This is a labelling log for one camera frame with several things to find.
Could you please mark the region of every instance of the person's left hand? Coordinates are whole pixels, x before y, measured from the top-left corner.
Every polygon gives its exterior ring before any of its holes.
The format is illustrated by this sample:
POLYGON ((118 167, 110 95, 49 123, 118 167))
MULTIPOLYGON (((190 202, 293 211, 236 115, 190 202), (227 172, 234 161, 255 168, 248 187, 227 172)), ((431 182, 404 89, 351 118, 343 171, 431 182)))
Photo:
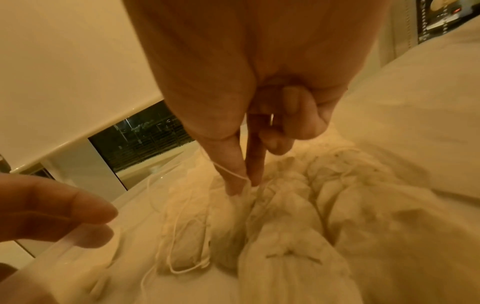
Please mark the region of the person's left hand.
MULTIPOLYGON (((104 199, 54 180, 0 174, 0 242, 57 241, 81 223, 106 224, 117 213, 104 199)), ((13 272, 1 270, 0 278, 13 272)))

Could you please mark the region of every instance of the pillow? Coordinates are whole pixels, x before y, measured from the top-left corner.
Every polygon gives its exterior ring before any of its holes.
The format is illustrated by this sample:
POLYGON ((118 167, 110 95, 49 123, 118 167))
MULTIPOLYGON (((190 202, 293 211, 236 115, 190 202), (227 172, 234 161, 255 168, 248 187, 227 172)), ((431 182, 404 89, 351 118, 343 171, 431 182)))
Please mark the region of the pillow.
POLYGON ((357 144, 423 167, 432 188, 480 198, 480 17, 384 67, 332 121, 357 144))

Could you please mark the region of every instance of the person's right hand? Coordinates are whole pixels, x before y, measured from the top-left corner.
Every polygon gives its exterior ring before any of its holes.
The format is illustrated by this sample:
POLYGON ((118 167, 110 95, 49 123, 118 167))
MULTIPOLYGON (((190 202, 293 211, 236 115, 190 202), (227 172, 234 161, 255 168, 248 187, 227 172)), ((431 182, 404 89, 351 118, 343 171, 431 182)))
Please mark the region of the person's right hand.
MULTIPOLYGON (((123 0, 165 102, 213 162, 260 183, 361 69, 389 0, 123 0), (247 113, 243 160, 239 128, 247 113)), ((229 194, 244 181, 217 168, 229 194)))

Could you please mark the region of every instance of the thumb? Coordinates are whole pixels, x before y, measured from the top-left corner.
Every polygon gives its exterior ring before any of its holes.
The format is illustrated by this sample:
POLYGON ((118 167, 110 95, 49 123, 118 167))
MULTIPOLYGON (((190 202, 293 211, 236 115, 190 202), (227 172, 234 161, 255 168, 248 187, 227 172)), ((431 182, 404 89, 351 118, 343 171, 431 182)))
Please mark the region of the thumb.
POLYGON ((208 138, 191 130, 187 132, 198 141, 215 169, 223 177, 227 194, 240 194, 248 181, 247 168, 240 147, 240 131, 223 139, 208 138))

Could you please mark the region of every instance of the hand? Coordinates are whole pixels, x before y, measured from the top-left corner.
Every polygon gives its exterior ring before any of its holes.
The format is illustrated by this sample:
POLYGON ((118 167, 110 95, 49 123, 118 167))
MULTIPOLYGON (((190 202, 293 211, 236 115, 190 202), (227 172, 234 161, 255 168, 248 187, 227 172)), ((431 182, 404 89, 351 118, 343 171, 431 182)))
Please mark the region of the hand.
MULTIPOLYGON (((257 185, 266 150, 285 154, 294 139, 326 130, 389 1, 124 3, 168 107, 213 162, 257 185)), ((244 181, 217 169, 227 192, 239 193, 244 181)))
MULTIPOLYGON (((117 213, 102 198, 68 185, 0 173, 0 242, 21 238, 57 241, 81 223, 105 224, 117 213)), ((108 241, 107 233, 103 239, 108 241)), ((2 269, 0 277, 12 272, 0 265, 2 269)))

